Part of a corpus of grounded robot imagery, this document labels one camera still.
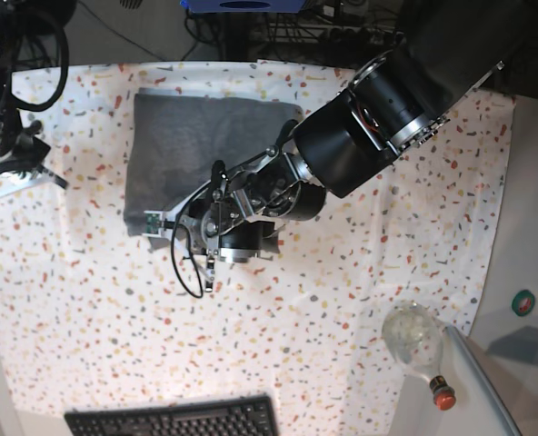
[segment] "red bottle cap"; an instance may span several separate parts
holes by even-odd
[[[436,404],[436,407],[438,407],[440,411],[448,411],[456,402],[457,399],[450,391],[439,392],[434,397],[434,404]]]

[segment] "gray towel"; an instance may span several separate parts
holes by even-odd
[[[302,117],[293,104],[161,94],[137,94],[134,112],[124,208],[130,236],[145,231],[145,210],[170,210],[209,180],[214,161],[231,168]]]

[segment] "white table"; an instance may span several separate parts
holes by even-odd
[[[15,93],[43,100],[56,77],[18,74]],[[127,237],[121,215],[140,87],[279,99],[309,114],[351,77],[275,63],[71,68],[42,115],[51,167],[70,189],[0,204],[0,347],[17,408],[60,416],[269,392],[283,435],[386,433],[403,375],[382,320],[415,299],[469,332],[503,195],[510,99],[472,94],[434,140],[349,197],[329,196],[319,219],[290,224],[274,262],[219,265],[201,301],[176,286],[168,253]]]

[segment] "black keyboard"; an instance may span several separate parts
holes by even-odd
[[[68,412],[74,436],[277,436],[266,396],[127,411]]]

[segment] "colorful confetti pattern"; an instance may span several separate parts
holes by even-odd
[[[57,77],[18,74],[15,93],[43,101]],[[403,382],[380,337],[393,302],[415,299],[464,333],[473,322],[511,99],[470,95],[438,137],[289,225],[273,262],[219,265],[201,301],[176,285],[169,253],[127,237],[122,219],[139,88],[309,114],[351,77],[267,62],[71,68],[61,102],[42,114],[50,166],[71,188],[0,204],[0,349],[17,408],[60,416],[268,392],[283,435],[385,434]]]

